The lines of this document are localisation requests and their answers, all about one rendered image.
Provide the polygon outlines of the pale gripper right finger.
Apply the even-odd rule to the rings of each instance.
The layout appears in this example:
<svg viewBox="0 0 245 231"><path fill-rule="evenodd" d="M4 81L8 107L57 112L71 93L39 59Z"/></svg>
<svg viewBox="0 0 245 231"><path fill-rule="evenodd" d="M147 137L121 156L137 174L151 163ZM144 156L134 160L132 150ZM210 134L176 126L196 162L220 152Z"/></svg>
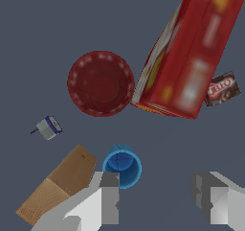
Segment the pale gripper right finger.
<svg viewBox="0 0 245 231"><path fill-rule="evenodd" d="M210 224L245 231L245 188L218 172L190 174L190 195Z"/></svg>

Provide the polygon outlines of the small white blue marker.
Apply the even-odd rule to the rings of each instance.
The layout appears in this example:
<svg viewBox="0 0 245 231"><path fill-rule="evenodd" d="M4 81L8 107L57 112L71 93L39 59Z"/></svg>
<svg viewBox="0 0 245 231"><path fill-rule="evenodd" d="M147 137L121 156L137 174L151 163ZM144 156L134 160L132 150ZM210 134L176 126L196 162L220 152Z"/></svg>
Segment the small white blue marker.
<svg viewBox="0 0 245 231"><path fill-rule="evenodd" d="M46 140L51 140L62 132L62 128L54 116L46 116L36 125L36 129L34 129L32 133L37 131L39 131Z"/></svg>

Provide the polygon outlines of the blue cup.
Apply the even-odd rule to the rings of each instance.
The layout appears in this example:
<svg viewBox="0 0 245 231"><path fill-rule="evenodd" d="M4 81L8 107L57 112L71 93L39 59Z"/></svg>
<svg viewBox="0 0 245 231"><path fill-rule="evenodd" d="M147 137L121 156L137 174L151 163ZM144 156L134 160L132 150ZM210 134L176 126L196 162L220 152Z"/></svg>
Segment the blue cup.
<svg viewBox="0 0 245 231"><path fill-rule="evenodd" d="M120 188L132 187L140 178L142 163L139 157L126 144L116 144L107 153L103 163L104 172L120 174Z"/></svg>

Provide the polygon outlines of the brown jello pudding box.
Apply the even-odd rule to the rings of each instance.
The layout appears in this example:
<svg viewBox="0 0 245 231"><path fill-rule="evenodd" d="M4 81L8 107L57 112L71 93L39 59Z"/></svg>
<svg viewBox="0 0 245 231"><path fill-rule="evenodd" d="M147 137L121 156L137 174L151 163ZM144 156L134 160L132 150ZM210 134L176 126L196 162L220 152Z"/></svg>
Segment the brown jello pudding box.
<svg viewBox="0 0 245 231"><path fill-rule="evenodd" d="M230 71L212 79L206 94L207 106L215 106L241 94L234 72Z"/></svg>

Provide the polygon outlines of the wooden block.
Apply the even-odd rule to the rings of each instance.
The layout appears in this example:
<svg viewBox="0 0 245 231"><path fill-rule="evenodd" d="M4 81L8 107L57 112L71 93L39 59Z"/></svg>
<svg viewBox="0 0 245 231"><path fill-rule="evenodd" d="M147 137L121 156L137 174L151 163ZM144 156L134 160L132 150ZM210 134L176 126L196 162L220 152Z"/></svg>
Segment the wooden block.
<svg viewBox="0 0 245 231"><path fill-rule="evenodd" d="M97 158L78 144L15 213L34 226L43 214L89 186L96 162Z"/></svg>

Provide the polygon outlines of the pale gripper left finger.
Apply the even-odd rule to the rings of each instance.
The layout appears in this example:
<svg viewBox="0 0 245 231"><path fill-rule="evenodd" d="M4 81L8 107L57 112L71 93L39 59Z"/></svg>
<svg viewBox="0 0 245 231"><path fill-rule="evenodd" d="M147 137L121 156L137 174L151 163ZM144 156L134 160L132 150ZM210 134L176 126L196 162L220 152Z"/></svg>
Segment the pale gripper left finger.
<svg viewBox="0 0 245 231"><path fill-rule="evenodd" d="M119 223L120 174L95 172L87 188L46 212L31 231L99 231Z"/></svg>

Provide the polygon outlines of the dark red bowl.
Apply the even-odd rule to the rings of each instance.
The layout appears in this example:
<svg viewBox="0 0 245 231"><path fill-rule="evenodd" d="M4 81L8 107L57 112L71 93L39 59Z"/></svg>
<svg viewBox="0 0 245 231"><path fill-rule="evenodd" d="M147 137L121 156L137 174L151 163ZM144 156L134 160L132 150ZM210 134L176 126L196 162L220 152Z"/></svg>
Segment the dark red bowl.
<svg viewBox="0 0 245 231"><path fill-rule="evenodd" d="M93 51L73 64L67 86L72 101L82 112L109 117L130 103L135 82L123 58L108 51Z"/></svg>

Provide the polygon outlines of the large red cracker box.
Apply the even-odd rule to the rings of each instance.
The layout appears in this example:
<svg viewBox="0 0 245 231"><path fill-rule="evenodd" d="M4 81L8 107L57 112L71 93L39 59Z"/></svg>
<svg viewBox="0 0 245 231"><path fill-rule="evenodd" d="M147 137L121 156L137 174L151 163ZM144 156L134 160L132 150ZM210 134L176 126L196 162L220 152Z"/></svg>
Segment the large red cracker box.
<svg viewBox="0 0 245 231"><path fill-rule="evenodd" d="M131 103L195 119L245 0L182 0L150 52Z"/></svg>

